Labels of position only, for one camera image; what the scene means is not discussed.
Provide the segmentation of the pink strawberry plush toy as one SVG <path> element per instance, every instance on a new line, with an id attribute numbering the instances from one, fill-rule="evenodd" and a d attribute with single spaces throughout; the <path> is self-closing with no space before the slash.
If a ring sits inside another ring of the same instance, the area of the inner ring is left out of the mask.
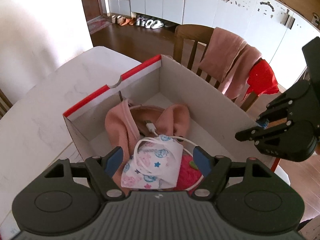
<path id="1" fill-rule="evenodd" d="M 187 191 L 191 194 L 203 180 L 202 174 L 195 165 L 192 156 L 182 155 L 177 185 L 174 191 Z"/>

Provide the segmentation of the red cardboard box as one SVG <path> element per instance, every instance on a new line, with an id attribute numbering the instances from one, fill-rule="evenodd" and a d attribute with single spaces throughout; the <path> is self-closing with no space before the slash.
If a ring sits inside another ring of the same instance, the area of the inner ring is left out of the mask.
<path id="1" fill-rule="evenodd" d="M 103 84 L 63 114 L 83 159 L 105 156 L 112 150 L 105 116 L 123 99 L 161 108 L 183 103 L 191 117 L 188 139 L 210 155 L 225 155 L 240 162 L 256 157 L 271 170 L 279 163 L 279 159 L 259 153 L 253 142 L 236 140 L 236 132 L 255 126 L 246 112 L 203 78 L 165 55 L 116 75 L 113 82 Z"/>

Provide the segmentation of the pink fleece garment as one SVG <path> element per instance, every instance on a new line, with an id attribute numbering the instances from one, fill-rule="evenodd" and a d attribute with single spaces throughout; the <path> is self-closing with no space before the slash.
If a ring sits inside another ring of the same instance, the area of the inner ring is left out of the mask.
<path id="1" fill-rule="evenodd" d="M 180 103 L 163 109 L 158 106 L 134 105 L 130 100 L 124 100 L 108 111 L 105 129 L 109 141 L 112 147 L 120 146 L 123 150 L 123 161 L 112 177 L 118 186 L 136 143 L 141 136 L 151 135 L 146 127 L 147 121 L 152 122 L 160 134 L 186 137 L 190 127 L 190 113 L 188 107 Z"/>

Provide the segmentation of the patterned face mask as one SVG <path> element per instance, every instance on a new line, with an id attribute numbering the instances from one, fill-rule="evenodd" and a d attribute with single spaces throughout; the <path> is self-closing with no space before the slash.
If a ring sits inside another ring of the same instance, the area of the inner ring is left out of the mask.
<path id="1" fill-rule="evenodd" d="M 124 166 L 121 187 L 135 190 L 175 188 L 182 155 L 183 145 L 166 135 L 140 139 Z"/>

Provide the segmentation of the red cloth on chair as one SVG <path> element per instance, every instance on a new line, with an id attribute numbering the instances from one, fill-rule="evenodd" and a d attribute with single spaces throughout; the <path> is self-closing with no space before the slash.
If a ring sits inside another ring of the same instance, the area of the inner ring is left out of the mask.
<path id="1" fill-rule="evenodd" d="M 271 95 L 279 92 L 278 81 L 265 59 L 260 58 L 256 63 L 245 66 L 244 71 L 247 76 L 248 89 L 243 99 L 247 98 L 247 95 L 251 93 L 260 96 L 261 94 Z"/>

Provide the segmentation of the pink scarf on chair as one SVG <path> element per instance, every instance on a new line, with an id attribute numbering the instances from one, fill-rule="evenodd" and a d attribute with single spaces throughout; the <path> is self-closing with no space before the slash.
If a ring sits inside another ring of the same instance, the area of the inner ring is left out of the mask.
<path id="1" fill-rule="evenodd" d="M 220 83 L 218 90 L 227 98 L 237 98 L 261 52 L 242 37 L 216 27 L 199 68 Z"/>

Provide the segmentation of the wooden chair far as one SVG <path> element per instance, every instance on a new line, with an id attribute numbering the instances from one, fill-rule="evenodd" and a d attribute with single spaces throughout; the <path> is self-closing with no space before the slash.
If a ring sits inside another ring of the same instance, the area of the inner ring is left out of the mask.
<path id="1" fill-rule="evenodd" d="M 7 96 L 3 93 L 3 91 L 0 89 L 0 107 L 1 112 L 0 116 L 3 118 L 3 116 L 8 112 L 9 109 L 13 106 L 13 104 L 10 102 L 10 100 L 7 98 Z"/>

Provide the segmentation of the wooden chair near box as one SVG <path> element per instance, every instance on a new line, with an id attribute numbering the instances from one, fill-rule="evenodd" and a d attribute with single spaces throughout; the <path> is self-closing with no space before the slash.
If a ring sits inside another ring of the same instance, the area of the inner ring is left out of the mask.
<path id="1" fill-rule="evenodd" d="M 196 74 L 201 76 L 201 74 L 206 74 L 205 81 L 210 82 L 211 80 L 215 80 L 213 77 L 205 73 L 199 68 L 200 62 L 203 60 L 204 55 L 207 51 L 208 44 L 210 42 L 211 36 L 213 34 L 215 28 L 196 25 L 196 24 L 183 24 L 179 25 L 175 29 L 175 43 L 174 43 L 174 52 L 173 59 L 181 63 L 182 55 L 183 55 L 183 47 L 185 41 L 192 41 L 193 46 L 190 51 L 190 55 L 188 56 L 188 64 L 187 68 L 192 70 L 193 67 L 196 68 Z M 215 80 L 214 87 L 218 90 L 220 83 Z"/>

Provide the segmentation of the red patterned rug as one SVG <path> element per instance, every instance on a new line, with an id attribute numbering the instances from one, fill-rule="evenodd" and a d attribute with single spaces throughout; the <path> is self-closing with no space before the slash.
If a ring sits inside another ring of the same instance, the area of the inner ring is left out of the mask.
<path id="1" fill-rule="evenodd" d="M 93 18 L 89 21 L 87 21 L 89 34 L 92 35 L 96 33 L 97 31 L 100 31 L 101 29 L 106 28 L 107 26 L 111 25 L 111 19 L 109 17 L 106 17 L 104 15 L 100 15 L 96 18 Z"/>

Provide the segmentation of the orange slippers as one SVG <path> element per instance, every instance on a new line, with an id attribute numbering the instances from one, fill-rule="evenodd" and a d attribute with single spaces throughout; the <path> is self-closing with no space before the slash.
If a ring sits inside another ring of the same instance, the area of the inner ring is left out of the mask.
<path id="1" fill-rule="evenodd" d="M 136 18 L 127 18 L 121 15 L 111 16 L 112 24 L 117 24 L 119 26 L 134 25 L 136 23 Z"/>

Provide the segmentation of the white sneakers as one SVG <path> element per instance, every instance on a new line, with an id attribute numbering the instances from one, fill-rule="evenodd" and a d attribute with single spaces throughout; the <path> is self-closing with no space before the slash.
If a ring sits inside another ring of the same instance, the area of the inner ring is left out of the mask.
<path id="1" fill-rule="evenodd" d="M 136 20 L 136 26 L 145 29 L 159 29 L 164 27 L 164 22 L 155 18 L 139 17 Z"/>

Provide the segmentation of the white wall cabinet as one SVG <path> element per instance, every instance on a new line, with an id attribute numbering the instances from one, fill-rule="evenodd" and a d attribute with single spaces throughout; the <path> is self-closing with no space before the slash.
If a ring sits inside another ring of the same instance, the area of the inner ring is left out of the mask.
<path id="1" fill-rule="evenodd" d="M 278 82 L 291 86 L 306 69 L 302 47 L 319 36 L 319 0 L 108 0 L 109 11 L 160 18 L 176 24 L 219 27 L 244 38 L 271 65 Z"/>

